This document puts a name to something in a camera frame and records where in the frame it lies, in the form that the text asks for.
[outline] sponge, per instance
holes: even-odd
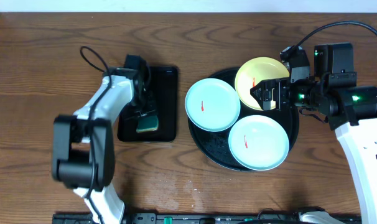
[[[145,133],[148,131],[157,131],[158,130],[158,116],[145,116],[140,118],[137,123],[136,132],[137,133]]]

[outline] red mark on plate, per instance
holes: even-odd
[[[248,143],[246,142],[246,138],[244,136],[245,148],[248,148]]]

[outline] led light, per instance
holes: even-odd
[[[353,99],[353,101],[358,101],[358,100],[360,100],[360,97],[359,97],[359,96],[356,96],[356,95],[351,96],[351,98]]]

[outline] white wall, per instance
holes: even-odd
[[[0,12],[377,12],[377,0],[0,0]]]

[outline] wooden table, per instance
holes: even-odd
[[[286,161],[267,172],[237,172],[210,161],[189,133],[184,97],[212,73],[279,52],[333,21],[377,28],[377,14],[3,13],[0,17],[0,223],[50,223],[55,212],[87,212],[83,200],[52,180],[52,123],[98,89],[101,74],[79,55],[89,45],[110,65],[137,54],[180,69],[178,134],[171,143],[116,139],[113,183],[126,205],[158,212],[257,213],[321,206],[360,213],[345,155],[328,125],[300,118]],[[303,47],[350,41],[359,85],[377,86],[377,38],[333,27]]]

